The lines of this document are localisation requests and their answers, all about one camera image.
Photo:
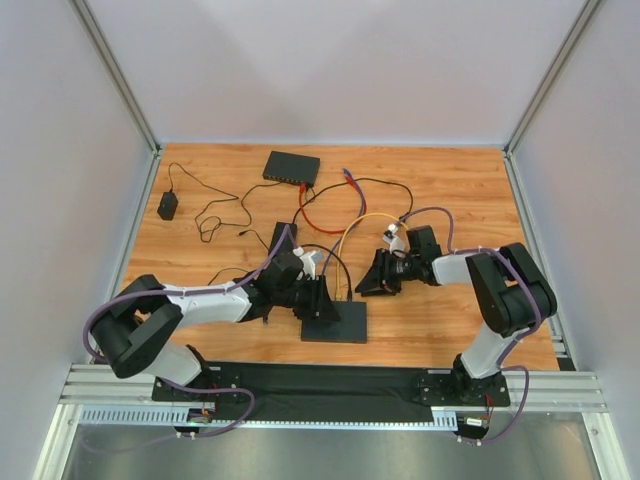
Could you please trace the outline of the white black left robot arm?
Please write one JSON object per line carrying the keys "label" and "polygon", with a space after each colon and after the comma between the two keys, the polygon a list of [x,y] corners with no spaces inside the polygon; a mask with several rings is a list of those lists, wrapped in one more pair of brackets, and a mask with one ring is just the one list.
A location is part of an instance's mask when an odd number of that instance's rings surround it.
{"label": "white black left robot arm", "polygon": [[170,385],[197,386],[206,362],[195,348],[172,342],[181,328],[266,320],[275,307],[304,322],[340,321],[326,279],[316,272],[321,258],[302,248],[272,253],[257,271],[213,287],[179,288],[143,275],[90,317],[85,345],[120,379],[148,373]]}

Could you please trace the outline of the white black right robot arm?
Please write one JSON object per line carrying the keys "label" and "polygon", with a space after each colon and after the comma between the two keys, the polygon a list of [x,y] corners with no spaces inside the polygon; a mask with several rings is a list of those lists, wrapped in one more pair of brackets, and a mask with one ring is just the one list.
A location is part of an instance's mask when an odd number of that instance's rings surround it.
{"label": "white black right robot arm", "polygon": [[407,242],[394,227],[383,238],[388,246],[376,250],[355,288],[361,296],[396,295],[408,281],[473,287],[483,324],[454,361],[452,374],[459,382],[496,377],[515,345],[557,312],[553,289],[521,243],[446,255],[430,226],[409,229]]}

